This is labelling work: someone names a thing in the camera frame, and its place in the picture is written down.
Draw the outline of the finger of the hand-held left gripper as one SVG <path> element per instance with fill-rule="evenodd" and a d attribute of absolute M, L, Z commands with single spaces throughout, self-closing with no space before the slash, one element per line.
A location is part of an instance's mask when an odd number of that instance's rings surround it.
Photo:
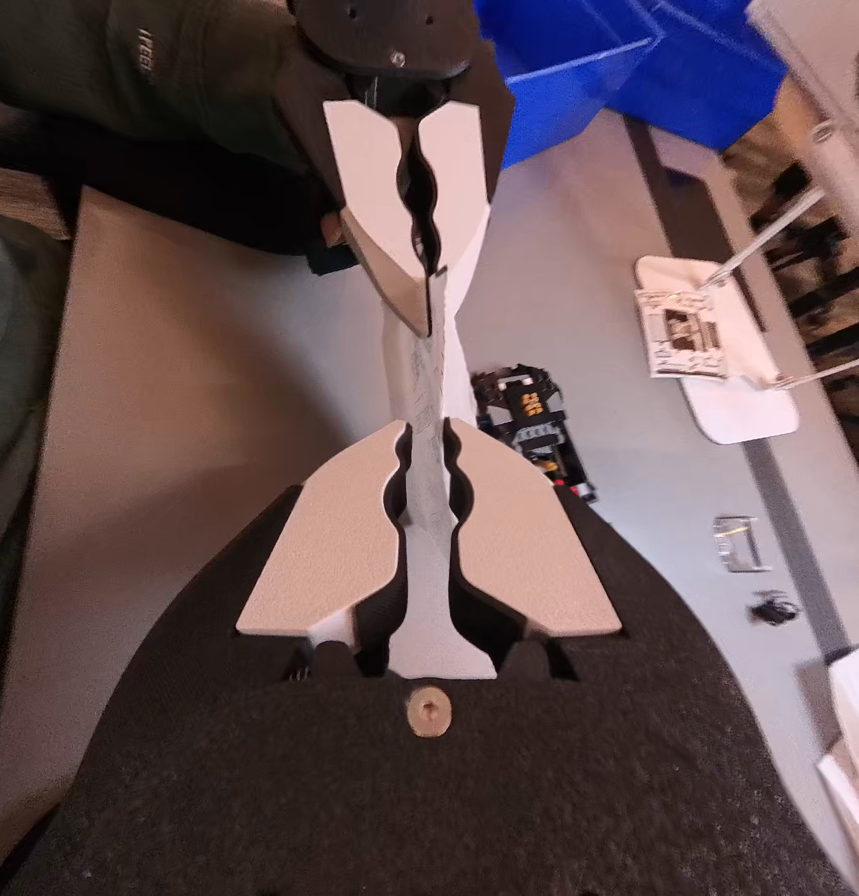
<path fill-rule="evenodd" d="M 435 183 L 431 218 L 439 238 L 438 264 L 448 281 L 469 281 L 491 213 L 480 110 L 444 104 L 421 120 L 417 134 Z"/>
<path fill-rule="evenodd" d="M 389 118 L 354 98 L 324 102 L 346 237 L 379 296 L 420 339 L 433 331 L 437 274 L 437 179 L 420 128 L 436 111 Z"/>

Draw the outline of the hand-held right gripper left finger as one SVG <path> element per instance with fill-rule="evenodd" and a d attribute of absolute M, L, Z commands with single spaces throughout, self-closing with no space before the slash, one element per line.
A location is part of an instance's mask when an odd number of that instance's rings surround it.
<path fill-rule="evenodd" d="M 239 633 L 382 643 L 395 631 L 410 446 L 410 426 L 394 420 L 308 477 L 236 621 Z"/>

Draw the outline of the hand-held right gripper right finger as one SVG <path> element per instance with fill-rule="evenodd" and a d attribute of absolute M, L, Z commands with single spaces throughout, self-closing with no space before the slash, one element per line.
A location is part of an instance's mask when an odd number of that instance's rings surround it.
<path fill-rule="evenodd" d="M 466 421 L 444 428 L 451 620 L 469 643 L 618 633 L 621 622 L 551 482 Z"/>

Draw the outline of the lego car model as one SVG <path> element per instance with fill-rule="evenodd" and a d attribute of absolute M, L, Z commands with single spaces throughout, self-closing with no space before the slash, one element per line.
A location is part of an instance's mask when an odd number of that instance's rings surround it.
<path fill-rule="evenodd" d="M 480 431 L 514 450 L 556 486 L 598 499 L 568 428 L 563 394 L 547 370 L 528 364 L 470 377 Z"/>

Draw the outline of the blue plastic bin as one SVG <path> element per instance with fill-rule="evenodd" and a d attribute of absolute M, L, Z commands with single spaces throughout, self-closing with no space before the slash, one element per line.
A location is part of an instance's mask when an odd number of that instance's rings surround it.
<path fill-rule="evenodd" d="M 663 39 L 635 1 L 477 1 L 515 106 L 503 169 L 579 135 Z"/>
<path fill-rule="evenodd" d="M 608 107 L 713 151 L 769 116 L 787 67 L 749 1 L 642 1 L 659 34 Z"/>

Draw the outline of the printed white paper bag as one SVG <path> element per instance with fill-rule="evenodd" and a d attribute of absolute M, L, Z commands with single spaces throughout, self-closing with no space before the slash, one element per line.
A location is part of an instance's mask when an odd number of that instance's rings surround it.
<path fill-rule="evenodd" d="M 463 293 L 451 294 L 447 272 L 429 280 L 430 334 L 421 337 L 388 313 L 383 352 L 390 408 L 412 429 L 412 461 L 405 476 L 408 603 L 390 642 L 390 666 L 402 678 L 487 679 L 488 656 L 458 633 L 449 610 L 451 537 L 443 423 L 454 416 L 475 424 L 465 354 L 455 315 Z"/>

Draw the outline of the clear lego windshield piece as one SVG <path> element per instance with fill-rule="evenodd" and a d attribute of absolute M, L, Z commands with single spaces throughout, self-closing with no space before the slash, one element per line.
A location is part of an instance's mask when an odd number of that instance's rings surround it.
<path fill-rule="evenodd" d="M 763 561 L 756 540 L 758 518 L 722 514 L 713 522 L 716 554 L 730 574 L 767 574 L 773 566 Z"/>

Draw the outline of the small black lego assembly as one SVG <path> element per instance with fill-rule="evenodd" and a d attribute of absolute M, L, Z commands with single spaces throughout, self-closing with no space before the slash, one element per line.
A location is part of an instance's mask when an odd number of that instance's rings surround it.
<path fill-rule="evenodd" d="M 786 625 L 800 615 L 800 606 L 786 592 L 778 589 L 755 591 L 753 601 L 746 609 L 746 616 L 751 623 L 771 627 Z"/>

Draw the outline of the lego sticker sheet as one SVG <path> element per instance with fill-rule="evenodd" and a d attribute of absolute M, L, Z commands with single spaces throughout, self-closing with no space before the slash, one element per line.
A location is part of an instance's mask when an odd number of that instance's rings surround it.
<path fill-rule="evenodd" d="M 745 368 L 729 352 L 710 298 L 645 288 L 634 297 L 650 377 L 712 383 L 739 377 L 756 389 L 777 384 L 777 375 Z"/>

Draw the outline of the white stand rod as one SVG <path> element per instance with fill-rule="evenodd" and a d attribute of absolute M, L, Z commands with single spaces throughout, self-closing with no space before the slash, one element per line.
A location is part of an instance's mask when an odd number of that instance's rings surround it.
<path fill-rule="evenodd" d="M 758 252 L 767 242 L 777 236 L 782 230 L 785 230 L 797 218 L 800 218 L 818 202 L 825 197 L 825 191 L 821 187 L 812 187 L 804 192 L 795 202 L 780 214 L 774 221 L 762 229 L 749 244 L 733 255 L 729 260 L 718 267 L 706 280 L 704 280 L 697 291 L 700 293 L 708 293 L 712 289 L 723 285 L 730 275 L 744 263 L 751 255 Z"/>
<path fill-rule="evenodd" d="M 802 385 L 815 383 L 815 382 L 823 380 L 827 377 L 840 375 L 840 374 L 846 373 L 848 371 L 851 371 L 853 369 L 856 369 L 858 367 L 859 367 L 859 357 L 854 360 L 850 360 L 845 363 L 842 363 L 842 364 L 837 364 L 837 365 L 827 367 L 825 369 L 818 370 L 818 371 L 808 374 L 808 375 L 801 375 L 801 376 L 782 375 L 770 383 L 761 385 L 760 388 L 762 391 L 772 391 L 772 392 L 790 391 L 790 390 L 792 390 L 794 388 L 798 388 Z"/>

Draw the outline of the person's green garment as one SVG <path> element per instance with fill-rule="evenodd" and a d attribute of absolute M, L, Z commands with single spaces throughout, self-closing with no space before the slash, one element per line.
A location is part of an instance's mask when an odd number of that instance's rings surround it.
<path fill-rule="evenodd" d="M 38 461 L 70 255 L 0 216 L 0 543 Z"/>

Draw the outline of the crumpled white paper bag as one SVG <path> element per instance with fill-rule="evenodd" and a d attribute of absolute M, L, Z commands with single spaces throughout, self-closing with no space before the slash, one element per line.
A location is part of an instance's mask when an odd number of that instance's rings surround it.
<path fill-rule="evenodd" d="M 859 646 L 828 668 L 839 737 L 818 771 L 843 824 L 859 875 Z"/>

